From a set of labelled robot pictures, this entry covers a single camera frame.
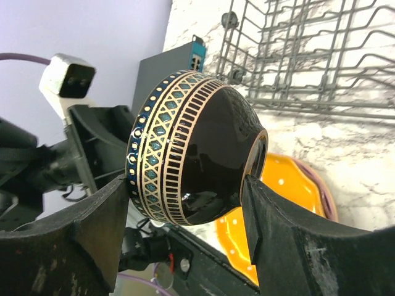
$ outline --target bolt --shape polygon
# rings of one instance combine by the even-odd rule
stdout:
[[[183,271],[183,273],[187,273],[189,268],[191,267],[189,260],[184,258],[180,262],[180,268]]]

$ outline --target orange plate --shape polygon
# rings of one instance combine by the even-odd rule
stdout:
[[[286,199],[325,217],[317,186],[291,157],[267,154],[262,180]],[[258,286],[255,266],[251,266],[241,207],[215,221],[218,240],[232,267]]]

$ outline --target black bowl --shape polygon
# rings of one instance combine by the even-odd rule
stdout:
[[[266,153],[267,132],[239,92],[179,71],[136,117],[126,160],[130,198],[153,220],[207,223],[240,206],[244,177],[261,176]]]

